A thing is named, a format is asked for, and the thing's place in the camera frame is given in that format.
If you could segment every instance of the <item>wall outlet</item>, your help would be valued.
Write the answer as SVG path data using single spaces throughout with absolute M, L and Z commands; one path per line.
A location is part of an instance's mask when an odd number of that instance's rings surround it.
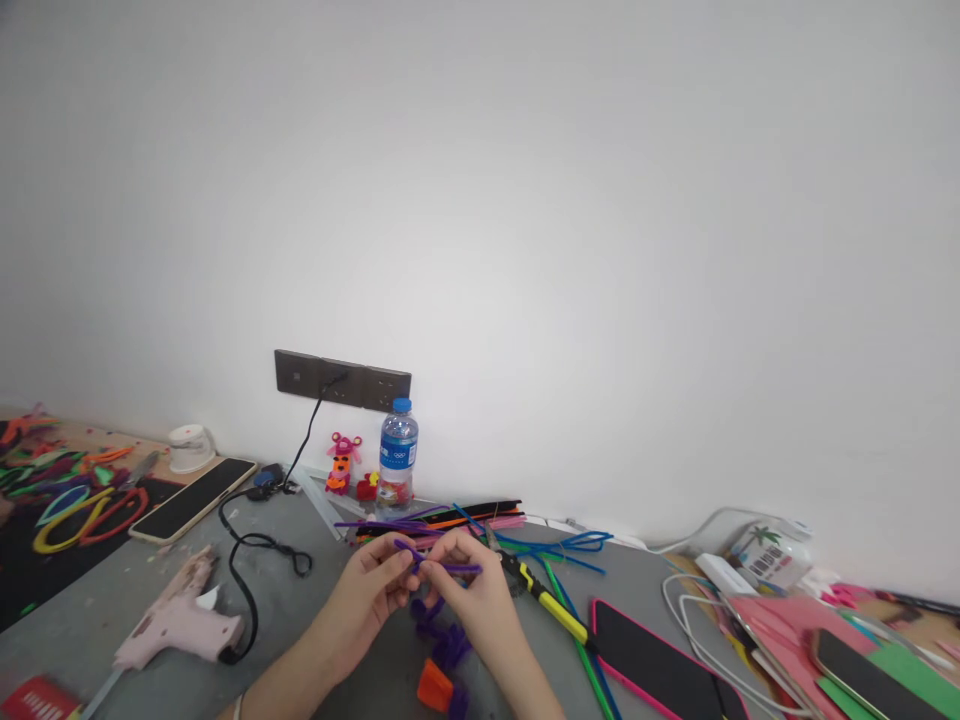
M 323 396 L 323 401 L 363 407 L 363 389 L 367 368 L 356 363 L 331 360 L 330 358 L 321 358 L 320 364 L 321 387 L 346 373 L 345 378 L 337 380 L 327 388 L 327 394 Z
M 363 389 L 363 406 L 368 410 L 393 412 L 394 398 L 410 397 L 410 373 L 368 367 Z
M 316 400 L 328 383 L 324 402 L 391 412 L 393 400 L 410 397 L 410 373 L 373 368 L 343 360 L 274 350 L 277 390 Z
M 277 390 L 314 400 L 320 397 L 320 358 L 290 350 L 274 350 L 273 359 L 277 366 Z

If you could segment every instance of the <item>pink glue gun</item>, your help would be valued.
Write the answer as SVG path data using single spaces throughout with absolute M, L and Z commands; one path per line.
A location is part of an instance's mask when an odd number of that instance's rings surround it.
M 214 560 L 216 553 L 209 545 L 187 560 L 117 650 L 115 669 L 143 670 L 154 655 L 168 647 L 216 662 L 225 648 L 237 644 L 243 634 L 243 618 L 214 611 L 218 588 L 200 595 Z

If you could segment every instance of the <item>phone screen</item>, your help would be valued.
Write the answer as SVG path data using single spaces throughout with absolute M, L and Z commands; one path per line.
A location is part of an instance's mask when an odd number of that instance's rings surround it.
M 726 680 L 602 600 L 593 603 L 593 631 L 601 662 L 661 712 L 682 720 L 749 720 Z
M 813 659 L 828 677 L 890 720 L 947 720 L 866 657 L 827 630 L 814 636 Z
M 159 539 L 171 538 L 198 513 L 225 496 L 238 480 L 255 467 L 256 464 L 249 460 L 226 458 L 130 529 Z

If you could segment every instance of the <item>pliers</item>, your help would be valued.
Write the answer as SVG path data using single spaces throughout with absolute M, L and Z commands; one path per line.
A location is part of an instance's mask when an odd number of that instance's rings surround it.
M 595 653 L 597 651 L 596 640 L 590 629 L 571 615 L 560 601 L 550 594 L 543 583 L 530 572 L 530 568 L 525 562 L 500 547 L 497 536 L 489 522 L 484 523 L 484 528 L 487 532 L 487 546 L 500 556 L 500 565 L 503 567 L 503 571 L 515 577 L 520 582 L 521 587 L 533 595 L 537 602 L 543 605 L 547 612 L 553 615 L 554 619 L 573 635 L 578 643 Z

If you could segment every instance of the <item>water bottle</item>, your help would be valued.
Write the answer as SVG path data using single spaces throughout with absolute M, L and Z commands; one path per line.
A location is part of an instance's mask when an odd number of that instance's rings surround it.
M 380 429 L 380 482 L 377 514 L 382 518 L 403 515 L 413 500 L 413 464 L 417 461 L 420 426 L 410 410 L 410 398 L 395 398 L 393 412 Z

